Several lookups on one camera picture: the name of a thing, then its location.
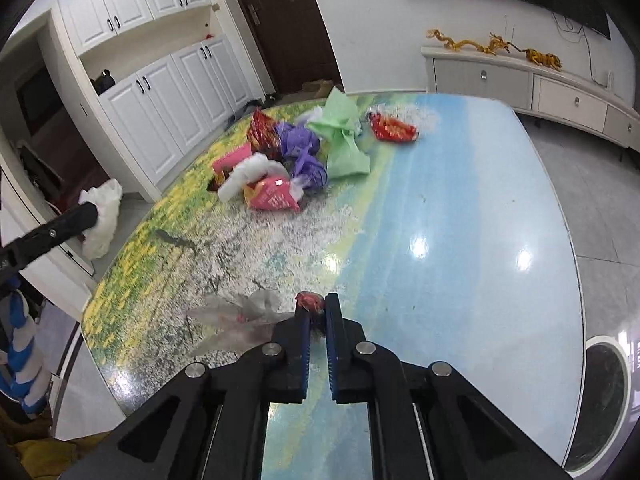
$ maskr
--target metal screw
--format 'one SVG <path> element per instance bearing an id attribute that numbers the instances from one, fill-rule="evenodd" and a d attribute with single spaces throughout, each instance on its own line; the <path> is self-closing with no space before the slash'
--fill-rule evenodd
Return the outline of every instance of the metal screw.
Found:
<path id="1" fill-rule="evenodd" d="M 376 346 L 371 341 L 360 341 L 356 345 L 356 352 L 363 355 L 371 355 L 376 351 Z"/>
<path id="2" fill-rule="evenodd" d="M 282 346 L 278 343 L 271 342 L 262 345 L 262 353 L 265 355 L 273 356 L 278 355 L 280 352 L 282 352 Z"/>
<path id="3" fill-rule="evenodd" d="M 437 361 L 431 365 L 431 371 L 438 377 L 449 377 L 451 375 L 451 365 L 444 361 Z"/>
<path id="4" fill-rule="evenodd" d="M 207 371 L 207 369 L 202 363 L 191 363 L 184 369 L 184 373 L 187 374 L 187 377 L 190 377 L 192 379 L 196 377 L 202 377 L 205 371 Z"/>

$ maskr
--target green paper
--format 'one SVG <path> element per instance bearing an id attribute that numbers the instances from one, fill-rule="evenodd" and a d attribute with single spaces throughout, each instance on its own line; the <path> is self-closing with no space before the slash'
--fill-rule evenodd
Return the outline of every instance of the green paper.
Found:
<path id="1" fill-rule="evenodd" d="M 322 117 L 306 127 L 329 143 L 326 172 L 329 178 L 355 173 L 369 173 L 369 155 L 356 145 L 359 124 L 356 103 L 334 87 L 329 94 Z"/>

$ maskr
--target painted table surface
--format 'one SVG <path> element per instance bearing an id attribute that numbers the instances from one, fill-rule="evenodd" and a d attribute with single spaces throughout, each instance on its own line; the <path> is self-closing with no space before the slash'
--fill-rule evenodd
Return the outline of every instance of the painted table surface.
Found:
<path id="1" fill-rule="evenodd" d="M 193 361 L 212 329 L 186 310 L 205 294 L 260 284 L 293 310 L 299 290 L 337 291 L 368 339 L 404 361 L 452 363 L 561 463 L 582 384 L 580 288 L 564 217 L 523 126 L 490 100 L 353 98 L 363 113 L 373 104 L 417 110 L 420 137 L 379 142 L 364 125 L 369 175 L 330 183 L 299 214 L 255 211 L 206 191 L 211 162 L 244 142 L 244 118 L 154 206 L 82 320 L 108 387 L 130 413 Z M 317 104 L 267 113 L 292 120 Z M 331 401 L 324 342 L 313 341 L 306 401 L 271 407 L 262 477 L 370 478 L 367 431 L 364 406 Z"/>

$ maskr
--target door handle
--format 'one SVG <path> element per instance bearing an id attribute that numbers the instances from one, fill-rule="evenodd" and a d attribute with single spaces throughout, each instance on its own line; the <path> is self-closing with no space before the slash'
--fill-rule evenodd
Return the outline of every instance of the door handle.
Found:
<path id="1" fill-rule="evenodd" d="M 253 5 L 249 5 L 249 12 L 251 13 L 251 17 L 254 20 L 255 25 L 260 25 L 260 18 L 258 18 L 257 10 Z"/>

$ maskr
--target dragon figurine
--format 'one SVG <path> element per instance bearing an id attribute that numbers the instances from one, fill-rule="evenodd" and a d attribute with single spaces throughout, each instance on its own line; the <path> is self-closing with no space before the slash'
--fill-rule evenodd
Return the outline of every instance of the dragon figurine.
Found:
<path id="1" fill-rule="evenodd" d="M 436 40 L 443 41 L 444 46 L 452 50 L 460 50 L 465 45 L 473 45 L 478 52 L 483 52 L 484 54 L 493 54 L 494 56 L 496 55 L 495 51 L 498 49 L 503 49 L 509 52 L 509 43 L 505 42 L 502 37 L 497 36 L 492 32 L 490 32 L 489 34 L 491 35 L 489 46 L 483 46 L 473 40 L 462 40 L 456 43 L 449 36 L 443 36 L 437 28 L 428 30 L 427 38 L 436 38 Z"/>
<path id="2" fill-rule="evenodd" d="M 556 56 L 556 54 L 542 54 L 534 48 L 525 48 L 524 50 L 521 50 L 513 43 L 511 43 L 511 41 L 509 41 L 508 44 L 510 44 L 518 52 L 523 52 L 525 56 L 527 56 L 527 61 L 529 61 L 530 63 L 535 63 L 536 65 L 540 66 L 548 66 L 549 68 L 553 68 L 558 72 L 560 72 L 560 69 L 562 68 L 562 62 L 560 61 L 560 58 Z"/>

